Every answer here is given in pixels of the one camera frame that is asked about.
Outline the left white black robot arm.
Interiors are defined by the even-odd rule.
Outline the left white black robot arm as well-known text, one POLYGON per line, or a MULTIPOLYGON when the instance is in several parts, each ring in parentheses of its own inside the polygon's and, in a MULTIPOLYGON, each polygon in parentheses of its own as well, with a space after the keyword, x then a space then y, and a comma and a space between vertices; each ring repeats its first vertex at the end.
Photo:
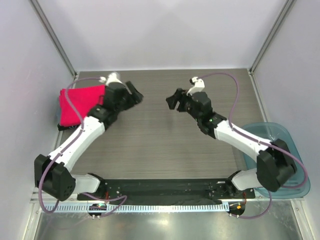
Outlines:
POLYGON ((34 160, 34 182, 41 194, 45 192, 59 201, 72 194, 87 194, 100 200, 106 196, 105 180, 94 174, 72 175, 71 171, 85 150, 118 119, 118 115, 143 100, 143 95, 127 81, 108 81, 101 103, 93 106, 80 126, 63 144, 48 155, 34 160))

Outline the red t shirt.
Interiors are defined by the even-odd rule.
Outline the red t shirt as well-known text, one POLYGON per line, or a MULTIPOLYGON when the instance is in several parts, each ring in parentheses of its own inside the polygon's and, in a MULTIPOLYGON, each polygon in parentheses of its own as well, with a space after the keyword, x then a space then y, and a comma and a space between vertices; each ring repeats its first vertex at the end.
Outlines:
MULTIPOLYGON (((78 126, 81 121, 75 111, 72 109, 65 96, 66 89, 63 88, 59 95, 60 120, 59 125, 62 127, 78 126)), ((74 107, 78 110, 82 118, 97 104, 103 102, 105 86, 90 86, 74 88, 68 90, 68 97, 74 107)))

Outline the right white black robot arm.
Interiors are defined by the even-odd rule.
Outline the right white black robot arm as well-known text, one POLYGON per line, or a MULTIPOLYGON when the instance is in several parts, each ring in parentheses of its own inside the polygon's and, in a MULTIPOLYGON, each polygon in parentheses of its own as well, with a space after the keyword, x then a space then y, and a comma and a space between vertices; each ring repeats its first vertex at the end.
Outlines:
POLYGON ((213 110, 205 92, 190 95, 178 88, 166 102, 169 109, 188 113, 205 135, 230 144, 255 161, 255 168, 238 170, 225 180, 225 191, 231 198, 253 188, 276 192, 297 172, 285 141, 270 141, 230 124, 226 117, 213 110))

